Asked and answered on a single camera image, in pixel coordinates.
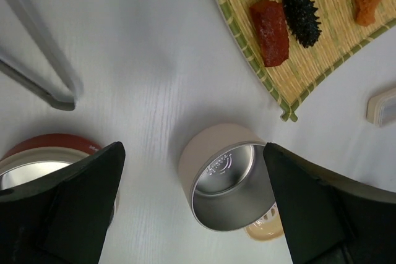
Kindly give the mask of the black sea cucumber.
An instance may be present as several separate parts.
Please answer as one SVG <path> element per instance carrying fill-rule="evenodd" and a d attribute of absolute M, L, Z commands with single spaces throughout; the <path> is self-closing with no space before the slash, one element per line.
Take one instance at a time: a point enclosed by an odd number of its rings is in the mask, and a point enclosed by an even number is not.
<path fill-rule="evenodd" d="M 322 33 L 315 1 L 282 0 L 282 6 L 289 29 L 299 44 L 304 48 L 314 46 Z"/>

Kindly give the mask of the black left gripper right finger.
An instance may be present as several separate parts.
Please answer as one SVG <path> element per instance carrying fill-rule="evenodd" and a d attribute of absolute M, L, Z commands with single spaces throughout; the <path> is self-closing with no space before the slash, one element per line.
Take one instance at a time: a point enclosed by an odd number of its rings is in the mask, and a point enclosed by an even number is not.
<path fill-rule="evenodd" d="M 293 263 L 395 263 L 395 193 L 275 143 L 263 157 Z"/>

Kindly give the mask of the dark red meat slice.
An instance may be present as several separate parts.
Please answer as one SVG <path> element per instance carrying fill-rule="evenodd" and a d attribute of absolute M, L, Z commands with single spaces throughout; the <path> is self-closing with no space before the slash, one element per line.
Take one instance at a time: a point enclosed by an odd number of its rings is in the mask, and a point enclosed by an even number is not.
<path fill-rule="evenodd" d="M 289 37 L 282 5 L 276 1 L 260 0 L 249 11 L 264 66 L 280 66 L 289 58 Z"/>

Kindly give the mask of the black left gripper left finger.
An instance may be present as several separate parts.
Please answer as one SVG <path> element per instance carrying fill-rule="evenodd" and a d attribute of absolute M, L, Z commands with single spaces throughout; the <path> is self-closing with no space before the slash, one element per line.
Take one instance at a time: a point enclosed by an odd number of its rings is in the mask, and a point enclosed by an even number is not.
<path fill-rule="evenodd" d="M 125 149 L 95 154 L 1 191 L 1 263 L 98 263 Z"/>

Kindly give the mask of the metal serving tongs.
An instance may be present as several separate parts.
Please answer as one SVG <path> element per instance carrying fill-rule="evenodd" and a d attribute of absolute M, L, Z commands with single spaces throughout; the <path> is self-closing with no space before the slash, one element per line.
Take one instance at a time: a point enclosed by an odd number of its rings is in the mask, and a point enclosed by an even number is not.
<path fill-rule="evenodd" d="M 44 57 L 46 63 L 59 77 L 67 93 L 56 89 L 26 62 L 21 61 L 5 40 L 20 32 L 28 35 Z M 73 111 L 79 96 L 84 92 L 83 82 L 52 36 L 32 0 L 1 0 L 1 73 L 60 111 Z"/>

